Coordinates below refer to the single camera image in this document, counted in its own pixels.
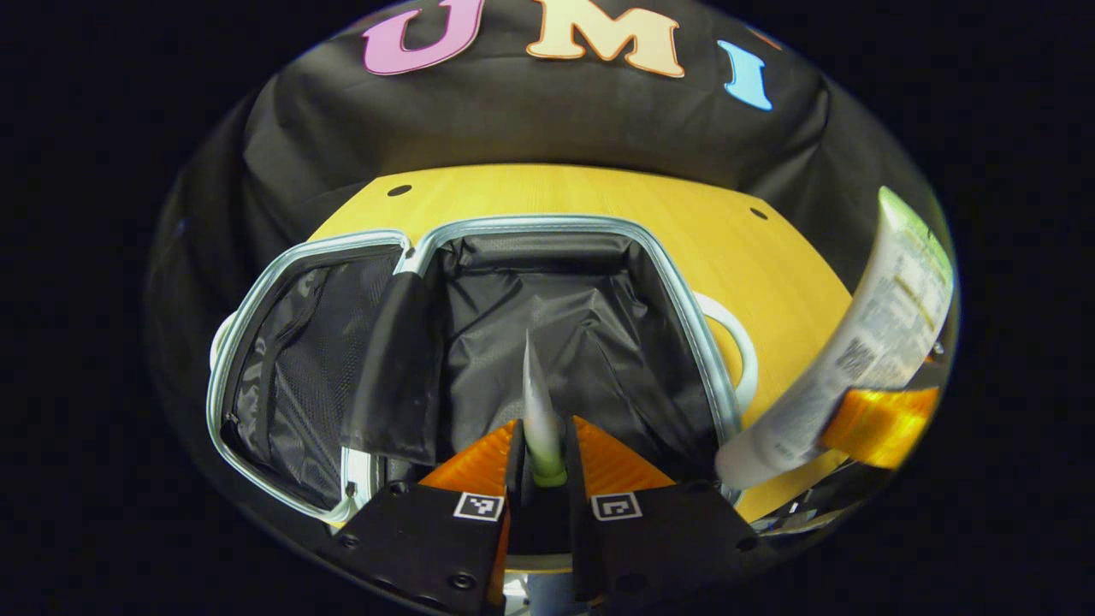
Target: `wooden table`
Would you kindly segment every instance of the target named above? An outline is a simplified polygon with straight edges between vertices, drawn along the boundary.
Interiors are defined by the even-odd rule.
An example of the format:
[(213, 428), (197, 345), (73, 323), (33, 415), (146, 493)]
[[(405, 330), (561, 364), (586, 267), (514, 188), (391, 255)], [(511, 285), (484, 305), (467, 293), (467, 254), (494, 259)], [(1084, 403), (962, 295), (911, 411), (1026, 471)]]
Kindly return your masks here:
[[(399, 186), (411, 188), (389, 196)], [(378, 177), (311, 239), (394, 228), (413, 243), (446, 222), (481, 216), (589, 213), (634, 220), (661, 242), (693, 290), (718, 300), (757, 348), (760, 383), (750, 426), (809, 365), (835, 330), (851, 294), (825, 259), (766, 202), (734, 190), (612, 168), (488, 164)], [(734, 383), (734, 340), (710, 323)], [(806, 491), (839, 466), (838, 452), (747, 490), (748, 522)]]

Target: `barcode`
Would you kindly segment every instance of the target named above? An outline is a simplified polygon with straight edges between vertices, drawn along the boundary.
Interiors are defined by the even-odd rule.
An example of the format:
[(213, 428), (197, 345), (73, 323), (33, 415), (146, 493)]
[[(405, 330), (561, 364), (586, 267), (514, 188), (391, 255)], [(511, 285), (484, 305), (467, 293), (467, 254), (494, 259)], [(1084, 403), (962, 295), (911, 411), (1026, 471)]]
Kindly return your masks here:
[(875, 355), (867, 349), (866, 345), (860, 342), (858, 338), (853, 338), (852, 344), (848, 346), (844, 353), (837, 360), (837, 365), (848, 373), (848, 376), (855, 381), (863, 376), (863, 372), (867, 370), (875, 361)]

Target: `blue letter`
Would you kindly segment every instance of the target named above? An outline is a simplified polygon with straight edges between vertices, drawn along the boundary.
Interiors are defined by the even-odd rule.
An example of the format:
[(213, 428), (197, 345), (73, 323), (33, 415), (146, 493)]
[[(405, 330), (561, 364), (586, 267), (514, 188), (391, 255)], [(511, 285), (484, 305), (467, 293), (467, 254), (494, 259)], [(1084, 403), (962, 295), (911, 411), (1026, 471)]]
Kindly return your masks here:
[(764, 95), (764, 75), (760, 71), (764, 60), (726, 40), (719, 40), (718, 46), (729, 54), (730, 71), (734, 72), (734, 81), (726, 84), (726, 91), (742, 103), (772, 111), (772, 101)]

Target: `open suitcase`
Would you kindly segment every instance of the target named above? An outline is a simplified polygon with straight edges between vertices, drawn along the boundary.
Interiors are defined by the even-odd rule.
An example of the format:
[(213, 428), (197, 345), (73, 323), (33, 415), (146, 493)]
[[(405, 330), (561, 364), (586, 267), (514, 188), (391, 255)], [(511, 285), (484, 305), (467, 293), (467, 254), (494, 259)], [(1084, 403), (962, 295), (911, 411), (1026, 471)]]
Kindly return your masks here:
[[(737, 388), (705, 316), (738, 346)], [(415, 481), (520, 417), (526, 330), (560, 412), (673, 479), (715, 479), (711, 461), (756, 392), (752, 344), (645, 228), (597, 216), (286, 251), (217, 333), (209, 435), (274, 498), (339, 526), (389, 481)]]

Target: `white handle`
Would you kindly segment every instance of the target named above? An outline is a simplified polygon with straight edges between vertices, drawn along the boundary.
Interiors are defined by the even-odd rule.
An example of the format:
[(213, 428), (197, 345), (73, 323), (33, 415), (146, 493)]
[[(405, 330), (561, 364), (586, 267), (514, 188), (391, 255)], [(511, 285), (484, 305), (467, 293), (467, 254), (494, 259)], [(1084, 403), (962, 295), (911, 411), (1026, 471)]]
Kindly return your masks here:
[(217, 356), (220, 355), (220, 348), (224, 345), (224, 336), (228, 334), (228, 328), (232, 327), (232, 322), (234, 321), (235, 313), (232, 313), (220, 324), (220, 327), (217, 328), (217, 334), (212, 336), (212, 345), (209, 346), (210, 371), (217, 368)]
[(741, 322), (731, 315), (722, 303), (702, 292), (692, 291), (692, 293), (695, 294), (695, 300), (700, 303), (700, 310), (703, 311), (703, 314), (726, 328), (738, 346), (738, 352), (741, 353), (741, 381), (734, 388), (734, 396), (738, 400), (738, 412), (745, 414), (749, 405), (752, 404), (753, 396), (757, 395), (757, 380), (759, 377), (757, 349), (752, 346), (752, 340), (749, 339), (749, 334), (746, 333)]

